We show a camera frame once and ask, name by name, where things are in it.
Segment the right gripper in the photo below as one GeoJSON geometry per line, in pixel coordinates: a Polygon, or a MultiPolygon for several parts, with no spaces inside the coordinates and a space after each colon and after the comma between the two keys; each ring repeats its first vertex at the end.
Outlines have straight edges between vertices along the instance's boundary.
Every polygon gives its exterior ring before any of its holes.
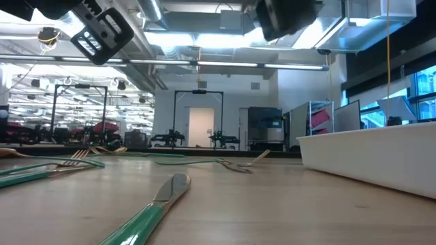
{"type": "Polygon", "coordinates": [[[316,0],[260,0],[256,14],[266,41],[293,35],[317,18],[316,0]]]}

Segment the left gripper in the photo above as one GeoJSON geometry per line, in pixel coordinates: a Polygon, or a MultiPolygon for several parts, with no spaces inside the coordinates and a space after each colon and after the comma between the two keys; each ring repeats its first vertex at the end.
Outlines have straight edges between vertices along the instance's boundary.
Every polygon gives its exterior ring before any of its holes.
{"type": "Polygon", "coordinates": [[[50,20],[74,13],[84,28],[71,38],[93,64],[103,65],[134,36],[134,31],[118,10],[103,10],[96,0],[1,0],[1,11],[30,21],[35,10],[50,20]]]}

